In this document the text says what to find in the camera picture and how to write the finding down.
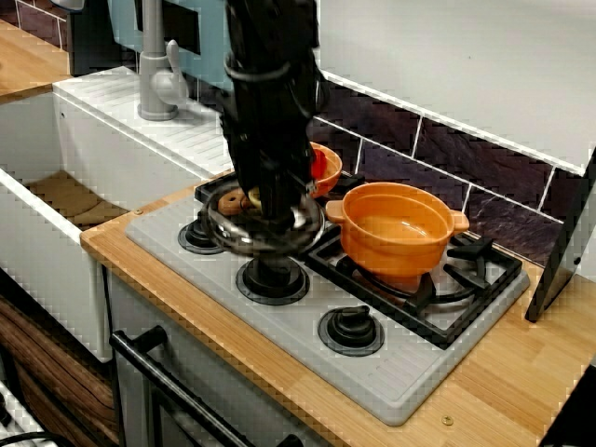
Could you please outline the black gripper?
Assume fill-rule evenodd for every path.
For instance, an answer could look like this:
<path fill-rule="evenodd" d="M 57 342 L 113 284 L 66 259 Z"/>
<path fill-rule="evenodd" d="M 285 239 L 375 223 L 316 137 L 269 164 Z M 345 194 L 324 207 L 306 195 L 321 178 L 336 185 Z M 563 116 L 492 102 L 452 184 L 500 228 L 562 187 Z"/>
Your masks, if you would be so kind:
<path fill-rule="evenodd" d="M 265 223 L 289 230 L 299 198 L 294 188 L 316 190 L 306 127 L 327 104 L 327 80 L 319 69 L 225 72 L 234 91 L 219 95 L 221 124 L 238 184 L 246 196 L 259 185 Z"/>

